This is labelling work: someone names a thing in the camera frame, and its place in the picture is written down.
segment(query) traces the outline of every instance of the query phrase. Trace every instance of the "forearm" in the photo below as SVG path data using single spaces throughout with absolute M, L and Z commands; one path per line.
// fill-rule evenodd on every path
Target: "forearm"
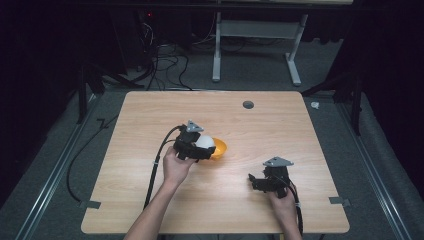
M 166 209 L 178 186 L 162 184 L 152 201 L 131 226 L 124 239 L 156 239 Z
M 285 240 L 302 239 L 302 236 L 300 235 L 299 228 L 297 226 L 296 221 L 292 221 L 288 219 L 283 220 L 283 218 L 278 216 L 277 216 L 277 219 L 278 219 L 278 224 L 283 230 Z

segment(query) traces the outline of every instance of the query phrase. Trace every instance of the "orange bowl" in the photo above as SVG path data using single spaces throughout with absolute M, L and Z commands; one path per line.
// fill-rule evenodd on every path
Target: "orange bowl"
M 215 152 L 211 155 L 213 159 L 220 159 L 222 155 L 227 151 L 227 144 L 218 138 L 212 138 L 215 143 Z

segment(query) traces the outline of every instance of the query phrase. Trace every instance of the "black cable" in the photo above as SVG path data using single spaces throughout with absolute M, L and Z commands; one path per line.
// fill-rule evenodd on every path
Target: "black cable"
M 150 197 L 152 195 L 152 191 L 153 191 L 153 185 L 155 184 L 155 178 L 156 178 L 156 172 L 158 169 L 158 165 L 159 165 L 159 159 L 160 159 L 160 153 L 162 152 L 162 148 L 163 146 L 165 146 L 165 144 L 167 144 L 168 138 L 169 136 L 177 129 L 180 129 L 182 126 L 176 126 L 173 129 L 171 129 L 171 131 L 169 131 L 169 133 L 166 135 L 166 137 L 163 139 L 162 144 L 159 147 L 159 151 L 158 154 L 156 155 L 156 159 L 155 162 L 153 164 L 153 169 L 152 169 L 152 175 L 150 175 L 150 183 L 149 183 L 149 189 L 147 190 L 147 195 L 146 195 L 146 200 L 144 202 L 144 207 L 143 209 L 145 209 L 147 207 L 147 205 L 149 205 L 150 202 Z
M 159 91 L 163 91 L 166 89 L 165 82 L 162 79 L 155 76 L 155 80 L 156 80 L 156 85 L 158 86 Z
M 172 68 L 172 67 L 174 67 L 174 66 L 177 66 L 177 64 L 178 64 L 178 62 L 179 62 L 178 56 L 173 56 L 173 57 L 175 57 L 175 58 L 176 58 L 176 62 L 175 62 L 175 64 L 172 64 L 172 65 L 170 65 L 170 66 L 168 66 L 168 67 L 166 68 L 166 71 L 165 71 L 165 77 L 166 77 L 166 80 L 168 80 L 168 82 L 170 82 L 172 85 L 182 87 L 180 84 L 173 82 L 173 81 L 169 78 L 169 69 L 171 69 L 171 68 Z
M 297 219 L 298 219 L 298 227 L 300 235 L 303 236 L 303 217 L 302 217 L 302 211 L 300 209 L 300 201 L 299 197 L 297 195 L 297 191 L 295 191 L 290 185 L 287 186 L 290 191 L 293 193 L 294 196 L 294 202 L 296 204 L 296 212 L 297 212 Z
M 171 58 L 171 57 L 175 58 L 175 61 L 172 61 L 171 59 L 167 59 L 167 58 Z M 171 64 L 169 66 L 167 66 L 166 68 L 158 69 L 158 72 L 159 71 L 168 71 L 171 67 L 176 66 L 177 63 L 178 63 L 178 57 L 176 57 L 176 56 L 170 56 L 169 55 L 168 57 L 161 56 L 159 58 L 161 59 L 161 61 L 171 62 Z
M 119 114 L 118 115 L 116 115 L 116 116 L 114 116 L 111 120 L 109 120 L 106 124 L 104 124 L 103 126 L 101 126 L 100 127 L 100 129 L 95 133 L 95 134 L 93 134 L 93 136 L 91 136 L 90 137 L 90 139 L 84 144 L 84 146 L 82 146 L 81 148 L 80 148 L 80 150 L 78 150 L 78 152 L 75 154 L 75 156 L 72 158 L 72 160 L 71 160 L 71 163 L 69 164 L 69 166 L 68 166 L 68 171 L 67 171 L 67 174 L 66 174 L 66 187 L 67 187 L 67 189 L 68 189 L 68 192 L 69 192 L 69 194 L 71 195 L 71 197 L 75 200 L 75 201 L 77 201 L 79 204 L 81 204 L 82 203 L 82 200 L 79 198 L 79 197 L 77 197 L 76 196 L 76 194 L 72 191 L 72 188 L 71 188 L 71 184 L 70 184 L 70 175 L 71 175 L 71 169 L 72 169 L 72 166 L 74 165 L 74 163 L 75 163 L 75 160 L 77 159 L 77 157 L 81 154 L 81 152 L 87 147 L 87 145 L 103 130 L 103 129 L 105 129 L 105 128 L 108 128 L 109 127 L 109 124 L 112 122 L 112 121 L 114 121 L 115 119 L 117 119 L 118 118 L 118 116 L 119 116 Z
M 246 39 L 245 38 L 228 38 L 227 37 L 227 38 L 223 38 L 223 40 L 225 40 L 226 42 L 228 42 L 230 45 L 234 45 L 234 44 L 237 44 L 237 43 L 241 42 L 241 46 L 238 49 L 236 49 L 236 50 L 228 50 L 228 49 L 225 49 L 221 45 L 220 46 L 221 47 L 221 50 L 224 51 L 224 52 L 235 53 L 235 52 L 240 51 L 241 49 L 243 49 L 246 46 Z
M 151 75 L 151 78 L 150 78 L 150 81 L 149 81 L 149 85 L 146 88 L 146 91 L 149 91 L 150 86 L 152 85 L 153 79 L 155 79 L 156 72 L 158 70 L 158 65 L 159 65 L 158 64 L 158 62 L 159 62 L 159 60 L 158 60 L 159 50 L 158 49 L 155 50 L 155 55 L 156 55 L 156 61 L 155 62 L 152 61 L 152 64 L 153 64 L 154 67 L 153 67 L 153 72 L 152 72 L 152 75 Z
M 185 85 L 182 80 L 181 80 L 181 76 L 185 73 L 185 71 L 187 70 L 187 66 L 188 66 L 188 57 L 185 55 L 181 55 L 182 57 L 184 57 L 186 59 L 186 64 L 184 66 L 184 70 L 180 73 L 180 75 L 178 76 L 178 81 L 180 82 L 181 86 L 188 88 L 188 90 L 193 91 L 193 89 L 187 85 Z

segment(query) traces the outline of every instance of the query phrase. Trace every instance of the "white stand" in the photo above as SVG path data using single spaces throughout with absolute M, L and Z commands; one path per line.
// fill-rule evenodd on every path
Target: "white stand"
M 221 36 L 233 37 L 259 37 L 259 38 L 284 38 L 294 39 L 293 49 L 286 53 L 286 61 L 289 67 L 292 82 L 300 86 L 301 81 L 297 72 L 294 57 L 305 29 L 308 15 L 302 15 L 300 22 L 255 22 L 222 20 L 221 13 L 216 16 L 215 54 L 213 60 L 213 82 L 221 80 Z

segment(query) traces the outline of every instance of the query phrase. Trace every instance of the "metal frame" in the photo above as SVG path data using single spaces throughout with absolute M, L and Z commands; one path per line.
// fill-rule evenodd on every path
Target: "metal frame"
M 21 229 L 19 230 L 18 235 L 16 236 L 16 240 L 20 239 L 31 239 L 32 235 L 34 234 L 38 223 L 40 222 L 41 218 L 43 217 L 44 211 L 46 210 L 47 206 L 50 203 L 50 200 L 53 197 L 53 194 L 55 193 L 55 190 L 57 186 L 60 183 L 60 179 L 62 178 L 63 174 L 66 172 L 67 167 L 70 164 L 71 161 L 71 153 L 79 139 L 79 136 L 82 133 L 82 130 L 84 129 L 91 113 L 97 106 L 98 100 L 100 98 L 96 95 L 92 94 L 90 97 L 90 108 L 87 114 L 82 119 L 81 123 L 77 124 L 74 131 L 72 132 L 68 142 L 65 145 L 65 148 L 63 149 L 59 159 L 57 160 L 56 165 L 54 166 L 49 178 L 47 179 L 46 183 L 44 184 L 40 194 L 38 195 L 37 200 L 34 203 L 34 206 L 32 207 L 30 213 L 28 214 L 25 222 L 21 226 Z
M 365 172 L 368 176 L 368 180 L 374 189 L 375 195 L 380 202 L 381 208 L 383 212 L 386 214 L 387 220 L 392 227 L 394 234 L 397 239 L 412 239 L 408 229 L 405 226 L 403 219 L 401 218 L 397 206 L 387 190 L 386 185 L 378 173 L 377 168 L 375 167 L 373 160 L 371 159 L 368 151 L 362 142 L 360 136 L 356 135 L 355 130 L 350 126 L 350 117 L 349 111 L 347 110 L 345 104 L 338 103 L 336 104 L 337 109 L 341 117 L 343 118 L 343 122 L 346 124 L 346 127 L 349 130 L 349 133 L 354 140 L 356 147 L 361 154 L 362 165 L 364 166 Z
M 298 23 L 287 22 L 255 22 L 222 20 L 221 13 L 216 13 L 215 54 L 213 58 L 212 81 L 221 80 L 221 36 L 242 36 L 259 38 L 293 39 L 294 44 L 290 53 L 285 54 L 285 60 L 290 71 L 294 86 L 300 86 L 301 81 L 294 57 L 299 48 L 300 40 L 305 29 L 307 14 L 303 14 Z

